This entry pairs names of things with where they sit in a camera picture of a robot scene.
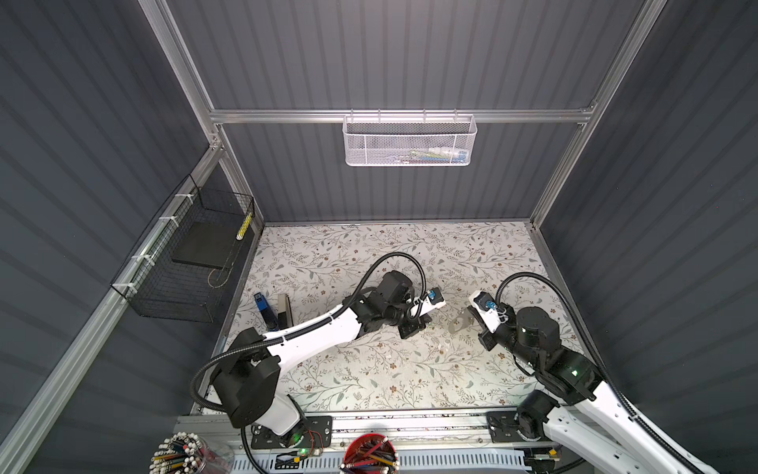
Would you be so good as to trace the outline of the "white mesh basket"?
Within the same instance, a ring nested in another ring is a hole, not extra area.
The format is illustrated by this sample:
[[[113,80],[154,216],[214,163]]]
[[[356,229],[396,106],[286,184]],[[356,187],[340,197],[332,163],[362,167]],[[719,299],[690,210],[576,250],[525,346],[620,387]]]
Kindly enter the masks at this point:
[[[472,115],[350,114],[343,118],[351,167],[466,167],[478,134]]]

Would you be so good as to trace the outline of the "black foam pad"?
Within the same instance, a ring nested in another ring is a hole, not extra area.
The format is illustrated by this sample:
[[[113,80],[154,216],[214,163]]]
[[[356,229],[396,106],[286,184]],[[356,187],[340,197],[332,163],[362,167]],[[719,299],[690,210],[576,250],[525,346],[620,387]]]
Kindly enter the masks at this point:
[[[233,265],[243,241],[234,227],[195,222],[171,254],[174,263],[222,270]]]

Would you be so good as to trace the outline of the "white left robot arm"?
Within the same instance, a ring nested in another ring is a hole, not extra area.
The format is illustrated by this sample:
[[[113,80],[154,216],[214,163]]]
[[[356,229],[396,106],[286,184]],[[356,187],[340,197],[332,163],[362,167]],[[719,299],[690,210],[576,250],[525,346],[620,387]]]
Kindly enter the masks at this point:
[[[351,343],[385,326],[406,340],[428,327],[432,311],[446,301],[440,288],[423,278],[416,288],[399,271],[386,273],[374,288],[372,274],[390,259],[415,257],[399,251],[378,258],[353,292],[332,310],[305,323],[260,334],[254,329],[238,334],[227,351],[212,357],[193,376],[189,395],[195,404],[227,415],[232,427],[245,432],[263,427],[286,448],[296,446],[307,430],[307,419],[294,399],[280,390],[280,379],[300,363],[339,345]]]

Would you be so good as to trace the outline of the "clear pencil cup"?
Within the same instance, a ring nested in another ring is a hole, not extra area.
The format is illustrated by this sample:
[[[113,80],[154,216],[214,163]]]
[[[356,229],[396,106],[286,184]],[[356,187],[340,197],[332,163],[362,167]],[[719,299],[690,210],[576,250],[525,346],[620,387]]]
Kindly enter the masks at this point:
[[[151,456],[151,474],[228,474],[235,455],[226,444],[195,433],[179,432],[160,442]]]

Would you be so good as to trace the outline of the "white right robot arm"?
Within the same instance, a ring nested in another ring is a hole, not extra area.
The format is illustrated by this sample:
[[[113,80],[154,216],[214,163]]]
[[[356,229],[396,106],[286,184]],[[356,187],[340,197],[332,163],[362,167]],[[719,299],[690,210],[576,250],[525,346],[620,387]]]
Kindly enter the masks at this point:
[[[503,302],[505,288],[533,278],[551,290],[556,284],[520,272],[501,282],[495,294],[469,297],[468,311],[491,351],[506,349],[539,383],[517,406],[512,424],[527,442],[552,440],[604,473],[712,473],[700,460],[638,410],[610,380],[604,365],[566,347],[560,325],[540,307],[519,310]]]

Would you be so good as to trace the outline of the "red pencil cup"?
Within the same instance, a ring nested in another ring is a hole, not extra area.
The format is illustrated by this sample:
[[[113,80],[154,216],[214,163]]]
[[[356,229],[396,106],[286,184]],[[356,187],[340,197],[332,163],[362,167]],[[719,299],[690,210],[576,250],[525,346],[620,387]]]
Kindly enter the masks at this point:
[[[383,434],[363,434],[343,456],[340,472],[347,474],[394,474],[400,471],[399,454]]]

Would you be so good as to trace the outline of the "yellow marker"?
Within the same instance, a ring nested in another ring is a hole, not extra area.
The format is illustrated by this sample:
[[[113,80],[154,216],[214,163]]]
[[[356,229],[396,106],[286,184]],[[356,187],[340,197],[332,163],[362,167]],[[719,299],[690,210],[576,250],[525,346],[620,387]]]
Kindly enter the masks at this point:
[[[250,228],[252,221],[253,221],[253,214],[247,213],[236,233],[235,238],[237,241],[242,241],[245,238],[245,235],[248,229]]]

